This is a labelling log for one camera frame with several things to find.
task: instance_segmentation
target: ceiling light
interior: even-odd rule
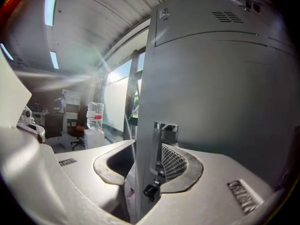
[[[53,26],[56,0],[45,0],[45,25]]]
[[[9,57],[9,59],[14,60],[13,57],[9,54],[9,52],[6,50],[6,48],[3,45],[3,43],[1,43],[0,46],[2,47],[3,51],[5,52],[5,54]]]
[[[56,69],[59,69],[57,59],[56,59],[56,53],[55,52],[50,52],[50,56],[51,56],[51,59],[52,59],[53,67],[56,68]]]

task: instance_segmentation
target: vent slot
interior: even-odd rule
[[[77,162],[77,161],[74,158],[69,158],[69,159],[66,159],[66,160],[59,161],[60,166],[65,166],[65,165],[75,163],[75,162]]]
[[[212,12],[212,14],[224,23],[243,23],[243,21],[233,12]]]

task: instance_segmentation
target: metal frame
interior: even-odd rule
[[[135,100],[135,91],[138,91],[138,97],[140,93],[138,90],[137,81],[142,78],[143,71],[138,71],[138,62],[140,55],[146,51],[146,47],[143,47],[140,50],[135,50],[132,54],[132,62],[129,72],[128,86],[127,86],[127,95],[125,103],[125,113],[124,113],[124,128],[123,128],[123,139],[128,140],[132,139],[132,126],[137,126],[137,118],[131,118],[131,115],[134,110],[134,100]]]

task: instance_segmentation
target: white base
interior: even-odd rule
[[[84,131],[85,148],[97,148],[104,146],[104,132],[102,130],[89,130]]]

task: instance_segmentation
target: plastic bottle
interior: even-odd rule
[[[102,129],[103,122],[103,103],[89,103],[88,111],[86,113],[88,128],[91,130]]]

